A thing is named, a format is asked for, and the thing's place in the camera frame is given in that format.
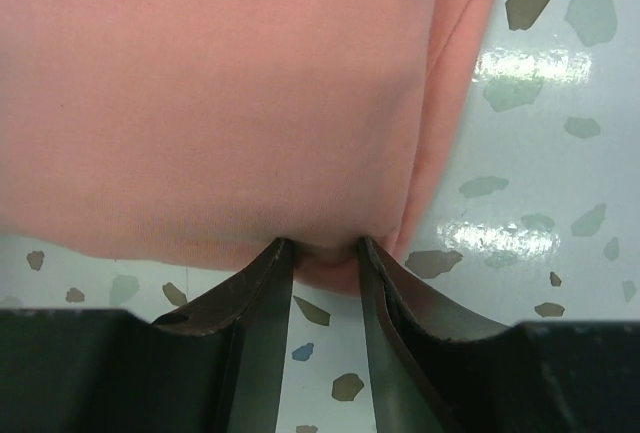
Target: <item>folded cloth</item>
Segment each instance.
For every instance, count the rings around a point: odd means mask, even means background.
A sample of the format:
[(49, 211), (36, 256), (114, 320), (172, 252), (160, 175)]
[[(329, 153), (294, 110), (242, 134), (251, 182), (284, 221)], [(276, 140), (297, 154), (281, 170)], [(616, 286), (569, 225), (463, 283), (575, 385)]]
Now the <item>folded cloth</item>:
[(400, 257), (493, 0), (0, 0), (0, 231), (304, 281)]

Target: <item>terrazzo surface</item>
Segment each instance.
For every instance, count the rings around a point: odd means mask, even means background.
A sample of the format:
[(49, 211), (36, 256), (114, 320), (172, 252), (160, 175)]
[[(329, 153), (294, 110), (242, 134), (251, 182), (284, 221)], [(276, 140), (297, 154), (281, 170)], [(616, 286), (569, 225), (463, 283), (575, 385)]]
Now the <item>terrazzo surface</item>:
[[(496, 0), (407, 268), (508, 324), (640, 318), (638, 28), (633, 0)], [(145, 320), (230, 275), (7, 236), (0, 272), (1, 307)], [(295, 285), (278, 433), (373, 431), (360, 302)]]

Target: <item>towel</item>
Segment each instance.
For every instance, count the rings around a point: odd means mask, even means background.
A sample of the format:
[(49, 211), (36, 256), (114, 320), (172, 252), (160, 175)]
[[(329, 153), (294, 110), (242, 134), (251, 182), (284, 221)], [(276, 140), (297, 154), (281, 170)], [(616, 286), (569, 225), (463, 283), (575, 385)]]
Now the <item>towel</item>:
[(357, 291), (431, 201), (493, 0), (0, 0), (0, 232)]

